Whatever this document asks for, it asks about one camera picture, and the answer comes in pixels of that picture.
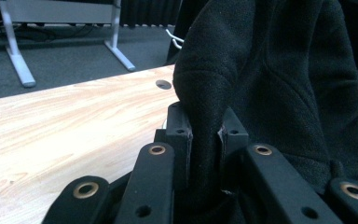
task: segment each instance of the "hole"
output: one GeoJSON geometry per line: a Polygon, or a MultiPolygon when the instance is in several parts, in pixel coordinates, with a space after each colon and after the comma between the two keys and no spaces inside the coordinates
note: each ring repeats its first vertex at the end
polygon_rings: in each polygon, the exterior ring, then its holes
{"type": "Polygon", "coordinates": [[[81,194],[87,194],[89,193],[90,191],[92,190],[92,185],[86,185],[86,186],[83,186],[79,189],[79,192],[81,194]]]}
{"type": "Polygon", "coordinates": [[[348,196],[358,200],[358,186],[350,182],[342,182],[341,189],[348,196]]]}
{"type": "Polygon", "coordinates": [[[157,80],[156,86],[163,90],[169,90],[172,87],[171,83],[166,80],[157,80]]]}
{"type": "Polygon", "coordinates": [[[302,207],[301,212],[302,214],[304,214],[304,216],[309,217],[311,219],[318,218],[318,213],[310,207],[302,207]]]}
{"type": "Polygon", "coordinates": [[[152,209],[147,205],[140,206],[135,212],[137,217],[147,217],[150,213],[152,213],[152,209]]]}
{"type": "Polygon", "coordinates": [[[154,146],[149,149],[149,153],[152,155],[161,155],[165,152],[165,147],[162,146],[154,146]]]}
{"type": "Polygon", "coordinates": [[[98,184],[86,182],[78,184],[74,189],[74,197],[77,199],[87,199],[98,191],[98,184]]]}
{"type": "Polygon", "coordinates": [[[257,152],[258,154],[263,155],[263,156],[269,156],[272,154],[271,149],[269,149],[267,147],[256,147],[255,152],[257,152]]]}
{"type": "Polygon", "coordinates": [[[352,194],[357,194],[358,195],[358,189],[356,189],[354,187],[348,187],[347,190],[352,194]]]}

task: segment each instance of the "black fleece jacket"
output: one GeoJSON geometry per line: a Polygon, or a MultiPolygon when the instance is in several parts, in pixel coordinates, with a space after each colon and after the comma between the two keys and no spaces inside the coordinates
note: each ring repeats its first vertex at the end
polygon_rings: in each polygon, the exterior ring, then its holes
{"type": "Polygon", "coordinates": [[[338,1],[211,0],[173,85],[194,132],[177,202],[187,214],[221,203],[216,133],[228,106],[252,142],[279,149],[318,192],[334,177],[358,180],[358,71],[338,1]]]}

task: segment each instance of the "metal table leg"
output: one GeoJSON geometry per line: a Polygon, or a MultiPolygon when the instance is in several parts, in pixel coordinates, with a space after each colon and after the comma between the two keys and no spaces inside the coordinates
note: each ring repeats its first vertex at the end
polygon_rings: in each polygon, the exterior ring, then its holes
{"type": "Polygon", "coordinates": [[[129,70],[130,72],[135,71],[135,66],[127,59],[126,56],[117,48],[117,38],[118,38],[118,28],[120,22],[120,8],[121,0],[116,0],[113,4],[113,15],[112,15],[112,38],[106,40],[104,44],[112,51],[112,53],[121,61],[121,63],[129,70]]]}
{"type": "Polygon", "coordinates": [[[36,82],[34,77],[31,74],[30,69],[28,68],[24,58],[20,53],[19,47],[17,45],[16,36],[14,35],[13,24],[10,18],[10,14],[7,10],[7,1],[0,1],[0,9],[2,13],[2,19],[5,25],[5,30],[7,33],[7,53],[10,57],[11,62],[16,69],[17,75],[20,78],[22,86],[24,87],[34,87],[36,82]]]}

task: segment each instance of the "gray carpet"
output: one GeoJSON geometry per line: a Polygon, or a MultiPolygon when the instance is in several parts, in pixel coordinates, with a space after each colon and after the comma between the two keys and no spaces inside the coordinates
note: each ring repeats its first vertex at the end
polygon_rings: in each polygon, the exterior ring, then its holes
{"type": "MultiPolygon", "coordinates": [[[[47,34],[56,34],[56,38],[66,36],[53,41],[45,33],[16,30],[21,54],[37,83],[29,89],[21,85],[5,50],[7,39],[0,34],[0,98],[129,73],[103,44],[111,33],[109,26],[85,27],[77,34],[84,36],[71,36],[80,28],[69,25],[37,28],[48,31],[47,34]]],[[[169,45],[170,38],[161,27],[122,27],[119,30],[118,48],[137,71],[162,66],[169,45]]]]}

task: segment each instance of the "light wood tabletop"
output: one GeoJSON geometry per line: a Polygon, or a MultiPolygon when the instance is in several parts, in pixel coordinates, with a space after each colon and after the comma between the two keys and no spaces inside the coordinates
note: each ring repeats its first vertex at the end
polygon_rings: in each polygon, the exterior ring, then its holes
{"type": "Polygon", "coordinates": [[[112,182],[176,101],[173,66],[0,99],[0,223],[40,223],[71,181],[112,182]]]}

